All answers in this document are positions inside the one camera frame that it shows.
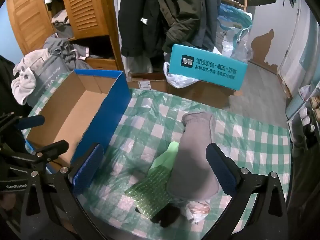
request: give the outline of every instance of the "metal bolt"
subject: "metal bolt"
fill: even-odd
[[[271,177],[276,178],[278,177],[278,174],[276,174],[274,171],[271,172]]]
[[[62,167],[62,168],[60,169],[60,172],[61,172],[62,174],[65,174],[66,172],[68,172],[68,168],[67,168],[67,167]]]
[[[249,173],[249,170],[247,168],[241,168],[240,171],[243,174],[248,174]]]
[[[38,175],[38,171],[33,171],[33,172],[31,172],[31,176],[32,177],[35,177],[35,176],[37,176]]]

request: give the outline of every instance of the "green sequined fabric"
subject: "green sequined fabric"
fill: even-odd
[[[168,168],[157,166],[146,178],[125,191],[127,196],[134,199],[141,214],[148,219],[153,218],[172,201],[166,190],[169,176]]]

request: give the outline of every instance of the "checkered tablecloth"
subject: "checkered tablecloth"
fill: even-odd
[[[30,115],[40,112],[64,78],[57,80],[41,97]],[[211,212],[198,225],[191,225],[181,216],[165,229],[137,213],[134,201],[124,194],[145,177],[153,160],[171,141],[180,141],[184,130],[183,114],[199,110],[209,111],[217,118],[214,138],[226,156],[252,173],[275,171],[287,196],[291,163],[287,129],[166,93],[134,89],[90,188],[79,196],[84,208],[117,228],[152,240],[199,240],[203,237],[231,199],[223,191],[211,199]],[[251,196],[236,231],[248,219],[255,197]]]

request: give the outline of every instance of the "brown patch on door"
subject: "brown patch on door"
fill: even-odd
[[[250,62],[272,72],[273,74],[277,74],[278,66],[276,64],[270,65],[268,62],[265,62],[274,35],[274,31],[273,29],[271,29],[268,33],[255,37],[253,39],[253,41],[251,42],[253,59],[251,59]]]

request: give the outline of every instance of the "wooden cabinet door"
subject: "wooden cabinet door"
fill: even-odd
[[[108,35],[101,0],[63,0],[76,39]]]
[[[55,31],[43,0],[7,0],[11,27],[24,55],[42,49]]]

